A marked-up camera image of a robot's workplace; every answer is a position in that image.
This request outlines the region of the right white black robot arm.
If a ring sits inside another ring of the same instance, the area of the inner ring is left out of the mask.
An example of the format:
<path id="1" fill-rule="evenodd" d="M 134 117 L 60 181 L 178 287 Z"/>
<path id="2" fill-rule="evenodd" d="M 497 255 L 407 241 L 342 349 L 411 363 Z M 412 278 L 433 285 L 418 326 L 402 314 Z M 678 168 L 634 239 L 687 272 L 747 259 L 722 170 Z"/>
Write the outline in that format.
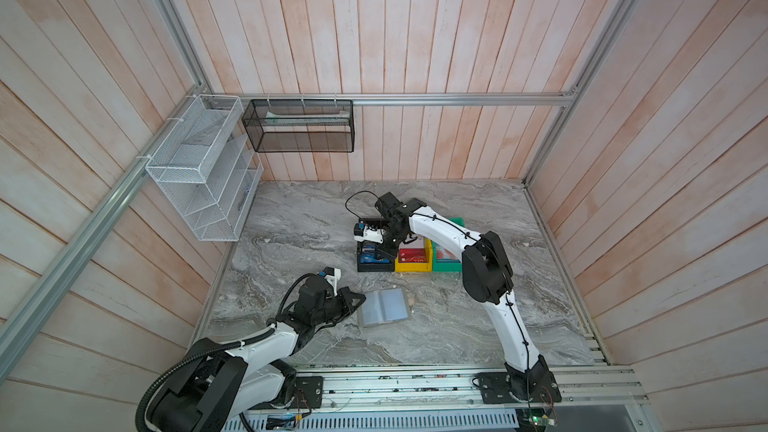
<path id="1" fill-rule="evenodd" d="M 373 243 L 376 257 L 396 259 L 400 244 L 419 235 L 459 259 L 463 287 L 485 308 L 504 354 L 503 372 L 483 372 L 474 378 L 483 402 L 560 402 L 556 378 L 522 320 L 513 290 L 513 269 L 498 234 L 467 229 L 416 198 L 402 202 L 386 193 L 377 198 L 375 208 L 383 223 L 371 226 L 359 221 L 354 237 L 358 242 Z"/>

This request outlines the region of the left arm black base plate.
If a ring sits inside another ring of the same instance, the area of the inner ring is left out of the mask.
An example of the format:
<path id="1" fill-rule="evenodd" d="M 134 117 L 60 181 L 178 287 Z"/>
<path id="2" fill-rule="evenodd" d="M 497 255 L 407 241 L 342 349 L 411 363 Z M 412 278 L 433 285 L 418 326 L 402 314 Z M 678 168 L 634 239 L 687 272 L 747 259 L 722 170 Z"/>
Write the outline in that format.
<path id="1" fill-rule="evenodd" d="M 314 410 L 321 407 L 324 379 L 321 376 L 298 376 L 284 380 L 277 396 L 268 402 L 252 404 L 251 410 L 292 408 Z"/>

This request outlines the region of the blue credit card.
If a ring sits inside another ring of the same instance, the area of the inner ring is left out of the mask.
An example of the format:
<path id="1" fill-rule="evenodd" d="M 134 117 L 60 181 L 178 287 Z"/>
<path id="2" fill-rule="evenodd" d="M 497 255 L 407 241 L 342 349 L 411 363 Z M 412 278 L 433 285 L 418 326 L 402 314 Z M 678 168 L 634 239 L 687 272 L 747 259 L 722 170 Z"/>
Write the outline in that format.
<path id="1" fill-rule="evenodd" d="M 376 253 L 376 245 L 372 243 L 363 243 L 361 246 L 361 253 L 363 255 L 374 255 Z"/>

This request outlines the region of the red credit card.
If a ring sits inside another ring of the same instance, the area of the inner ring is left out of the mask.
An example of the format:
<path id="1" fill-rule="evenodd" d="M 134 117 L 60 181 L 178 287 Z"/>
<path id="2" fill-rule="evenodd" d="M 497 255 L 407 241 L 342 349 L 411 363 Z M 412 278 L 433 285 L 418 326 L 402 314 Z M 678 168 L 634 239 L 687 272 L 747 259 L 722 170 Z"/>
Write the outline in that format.
<path id="1" fill-rule="evenodd" d="M 399 263 L 426 263 L 428 254 L 424 247 L 421 248 L 401 248 L 398 251 Z"/>

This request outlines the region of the grey card holder wallet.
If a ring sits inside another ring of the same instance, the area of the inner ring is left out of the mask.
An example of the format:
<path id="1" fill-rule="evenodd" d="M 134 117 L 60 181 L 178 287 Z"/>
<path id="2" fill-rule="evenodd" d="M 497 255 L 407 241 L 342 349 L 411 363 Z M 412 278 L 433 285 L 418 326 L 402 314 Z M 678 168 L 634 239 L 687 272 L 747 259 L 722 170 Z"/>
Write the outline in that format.
<path id="1" fill-rule="evenodd" d="M 382 289 L 366 292 L 357 314 L 358 325 L 368 328 L 406 320 L 410 308 L 403 289 Z"/>

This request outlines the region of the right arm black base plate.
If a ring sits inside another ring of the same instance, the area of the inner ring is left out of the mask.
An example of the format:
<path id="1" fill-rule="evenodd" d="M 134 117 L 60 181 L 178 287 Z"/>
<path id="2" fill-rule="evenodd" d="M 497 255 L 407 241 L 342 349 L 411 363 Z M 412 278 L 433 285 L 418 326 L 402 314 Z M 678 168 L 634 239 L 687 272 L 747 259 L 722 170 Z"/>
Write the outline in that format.
<path id="1" fill-rule="evenodd" d="M 481 393 L 484 404 L 559 403 L 562 395 L 554 375 L 512 372 L 484 372 L 473 383 Z"/>

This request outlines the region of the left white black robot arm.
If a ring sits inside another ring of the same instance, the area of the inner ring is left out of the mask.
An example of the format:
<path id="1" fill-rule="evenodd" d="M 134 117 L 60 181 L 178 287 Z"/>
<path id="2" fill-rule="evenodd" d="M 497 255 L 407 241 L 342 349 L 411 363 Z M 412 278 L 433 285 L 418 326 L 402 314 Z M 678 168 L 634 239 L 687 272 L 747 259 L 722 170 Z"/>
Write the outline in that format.
<path id="1" fill-rule="evenodd" d="M 319 382 L 302 383 L 287 358 L 315 333 L 352 316 L 362 293 L 341 287 L 331 267 L 300 276 L 283 296 L 265 329 L 231 342 L 203 338 L 146 390 L 135 413 L 139 431 L 219 431 L 253 407 L 291 410 L 290 426 L 311 414 L 322 393 Z"/>

